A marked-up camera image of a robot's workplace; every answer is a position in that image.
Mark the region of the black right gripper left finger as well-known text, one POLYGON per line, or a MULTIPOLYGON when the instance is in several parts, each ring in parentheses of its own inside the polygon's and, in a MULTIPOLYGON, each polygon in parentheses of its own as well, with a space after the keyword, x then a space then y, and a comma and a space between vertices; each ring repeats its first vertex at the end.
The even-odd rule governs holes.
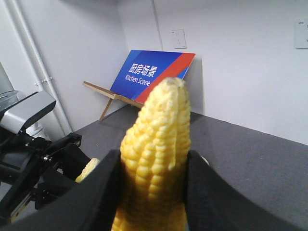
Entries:
POLYGON ((120 151, 110 150, 97 167, 65 195, 1 230, 109 231, 119 201, 120 183, 120 151))

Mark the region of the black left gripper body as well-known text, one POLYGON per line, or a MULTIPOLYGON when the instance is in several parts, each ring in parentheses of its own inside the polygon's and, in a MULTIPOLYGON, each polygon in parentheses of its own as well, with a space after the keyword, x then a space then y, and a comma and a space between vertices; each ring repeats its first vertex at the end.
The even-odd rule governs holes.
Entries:
POLYGON ((89 162, 80 150, 81 135, 57 141, 10 132, 0 136, 0 180, 11 187, 0 200, 0 215, 16 217, 29 202, 39 210, 72 187, 89 162))

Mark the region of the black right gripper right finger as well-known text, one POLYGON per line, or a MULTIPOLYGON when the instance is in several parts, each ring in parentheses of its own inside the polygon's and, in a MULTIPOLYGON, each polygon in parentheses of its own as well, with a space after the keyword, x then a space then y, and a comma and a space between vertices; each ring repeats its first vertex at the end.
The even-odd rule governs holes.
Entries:
POLYGON ((185 210, 191 231, 300 231, 229 185, 194 150, 188 152, 185 210))

